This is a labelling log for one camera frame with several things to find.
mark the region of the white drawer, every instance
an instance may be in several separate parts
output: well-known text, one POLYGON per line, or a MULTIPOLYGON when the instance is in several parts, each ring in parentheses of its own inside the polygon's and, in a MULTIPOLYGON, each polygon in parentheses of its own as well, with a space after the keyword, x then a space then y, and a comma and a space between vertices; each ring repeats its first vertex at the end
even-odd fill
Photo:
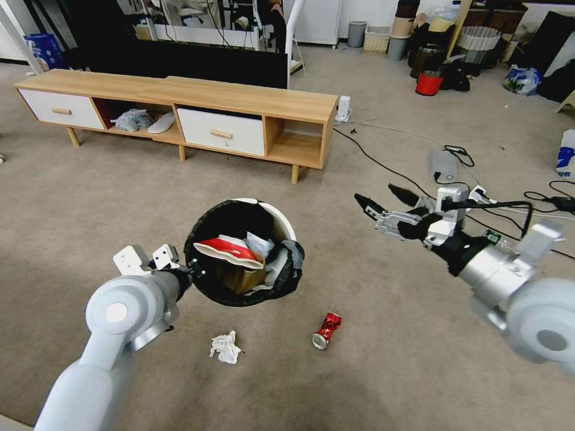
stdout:
POLYGON ((40 121, 104 130, 96 109, 85 96, 24 89, 19 91, 40 121))
POLYGON ((184 139, 189 144, 264 155, 262 120, 178 108, 184 139))

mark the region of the white remote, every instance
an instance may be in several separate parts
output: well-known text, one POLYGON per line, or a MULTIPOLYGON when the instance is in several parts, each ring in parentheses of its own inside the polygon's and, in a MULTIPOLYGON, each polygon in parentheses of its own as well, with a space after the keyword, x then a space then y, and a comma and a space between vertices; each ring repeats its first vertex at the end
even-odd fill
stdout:
POLYGON ((174 113, 162 115, 155 123, 148 127, 148 133, 163 133, 174 124, 174 113))

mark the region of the white pole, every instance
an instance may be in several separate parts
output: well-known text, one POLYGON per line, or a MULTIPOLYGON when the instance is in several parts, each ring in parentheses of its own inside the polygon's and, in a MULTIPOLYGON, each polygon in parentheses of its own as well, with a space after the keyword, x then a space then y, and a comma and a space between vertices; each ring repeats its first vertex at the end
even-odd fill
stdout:
POLYGON ((286 32, 286 54, 287 54, 287 87, 289 88, 289 78, 292 74, 291 62, 292 62, 292 45, 293 45, 293 32, 295 31, 295 23, 298 20, 299 12, 304 5, 305 0, 295 0, 293 2, 292 12, 289 15, 289 20, 287 20, 287 32, 286 32))
POLYGON ((10 20, 10 18, 6 14, 6 11, 1 5, 0 5, 0 23, 4 26, 4 28, 8 32, 8 35, 10 36, 12 41, 16 44, 22 55, 26 58, 26 60, 28 60, 28 64, 30 64, 30 67, 32 68, 34 73, 36 73, 36 75, 44 73, 44 71, 40 67, 40 64, 38 63, 34 55, 32 55, 30 47, 26 44, 26 42, 24 41, 24 39, 14 26, 14 24, 12 24, 12 21, 10 20))
POLYGON ((145 0, 141 0, 141 3, 144 15, 146 16, 146 24, 148 24, 148 30, 150 31, 150 38, 152 40, 158 40, 158 35, 156 34, 156 28, 154 27, 154 21, 152 21, 151 18, 148 18, 148 15, 150 15, 150 10, 146 6, 145 0))

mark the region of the blue box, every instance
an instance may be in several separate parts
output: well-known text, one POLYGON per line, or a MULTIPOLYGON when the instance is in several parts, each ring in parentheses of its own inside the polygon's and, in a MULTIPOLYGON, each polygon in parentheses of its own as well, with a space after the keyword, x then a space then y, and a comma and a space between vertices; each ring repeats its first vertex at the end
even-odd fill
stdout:
POLYGON ((49 33, 35 33, 25 35, 24 39, 30 48, 34 57, 38 59, 40 67, 44 71, 51 69, 68 69, 62 58, 62 50, 56 41, 54 35, 49 33))

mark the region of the wicker basket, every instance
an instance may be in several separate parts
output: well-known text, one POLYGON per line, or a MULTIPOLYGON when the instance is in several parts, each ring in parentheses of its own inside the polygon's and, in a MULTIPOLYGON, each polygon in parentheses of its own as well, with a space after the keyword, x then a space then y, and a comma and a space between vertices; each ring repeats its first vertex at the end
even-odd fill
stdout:
POLYGON ((388 49, 389 27, 368 26, 365 29, 364 51, 384 53, 388 49))

